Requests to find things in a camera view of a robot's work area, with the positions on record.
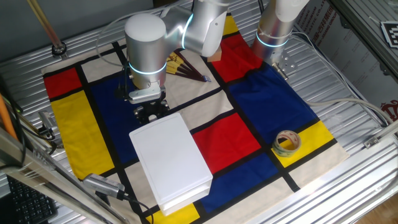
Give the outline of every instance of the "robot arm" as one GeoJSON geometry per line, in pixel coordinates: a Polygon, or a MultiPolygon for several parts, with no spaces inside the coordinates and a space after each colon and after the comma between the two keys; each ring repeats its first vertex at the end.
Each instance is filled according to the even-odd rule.
{"type": "Polygon", "coordinates": [[[212,56],[223,36],[229,0],[195,0],[193,12],[171,7],[160,17],[138,14],[124,28],[133,83],[130,102],[156,100],[166,78],[166,59],[178,48],[212,56]]]}
{"type": "Polygon", "coordinates": [[[257,27],[252,51],[272,65],[282,58],[295,19],[309,0],[270,0],[257,27]]]}

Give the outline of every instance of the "fabric mat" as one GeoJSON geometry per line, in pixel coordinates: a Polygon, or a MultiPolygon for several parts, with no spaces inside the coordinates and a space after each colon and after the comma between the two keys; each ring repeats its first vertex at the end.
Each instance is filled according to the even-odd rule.
{"type": "MultiPolygon", "coordinates": [[[[115,42],[101,54],[122,65],[125,48],[115,42]]],[[[129,195],[151,208],[155,223],[244,223],[348,157],[289,84],[251,52],[230,14],[221,49],[221,60],[212,63],[182,51],[211,83],[169,74],[165,82],[169,113],[182,115],[213,174],[208,196],[163,216],[128,135],[141,127],[133,113],[137,105],[114,96],[123,83],[121,68],[93,54],[44,70],[73,173],[79,179],[95,173],[120,181],[129,195]],[[302,147],[290,158],[272,150],[282,130],[302,138],[302,147]]],[[[128,86],[133,91],[131,82],[128,86]]],[[[114,207],[127,205],[112,200],[114,207]]],[[[130,206],[150,220],[144,207],[130,206]]]]}

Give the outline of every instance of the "masking tape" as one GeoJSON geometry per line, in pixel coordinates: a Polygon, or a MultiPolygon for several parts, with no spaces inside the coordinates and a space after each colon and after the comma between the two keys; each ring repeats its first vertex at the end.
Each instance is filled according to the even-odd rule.
{"type": "Polygon", "coordinates": [[[295,152],[297,152],[301,147],[301,138],[300,136],[293,131],[281,131],[277,136],[275,141],[272,143],[272,149],[274,152],[280,157],[290,157],[293,156],[295,152]],[[279,139],[288,139],[294,146],[293,149],[286,149],[282,147],[278,140],[279,139]]]}

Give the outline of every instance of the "red square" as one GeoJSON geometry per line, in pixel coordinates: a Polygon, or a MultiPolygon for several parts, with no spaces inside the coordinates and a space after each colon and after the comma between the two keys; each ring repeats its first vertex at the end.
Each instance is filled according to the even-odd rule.
{"type": "Polygon", "coordinates": [[[193,139],[212,174],[260,149],[237,113],[195,133],[193,139]]]}
{"type": "Polygon", "coordinates": [[[221,60],[212,62],[224,82],[242,78],[248,71],[259,68],[262,60],[257,57],[241,35],[233,35],[221,41],[221,60]]]}
{"type": "Polygon", "coordinates": [[[50,99],[81,87],[75,68],[45,77],[44,85],[50,99]]]}

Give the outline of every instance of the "keyboard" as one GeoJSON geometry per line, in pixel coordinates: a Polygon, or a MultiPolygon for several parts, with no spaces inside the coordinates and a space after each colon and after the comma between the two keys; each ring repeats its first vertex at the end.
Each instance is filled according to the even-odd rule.
{"type": "Polygon", "coordinates": [[[12,177],[7,179],[18,216],[16,223],[42,223],[57,214],[54,200],[12,177]]]}

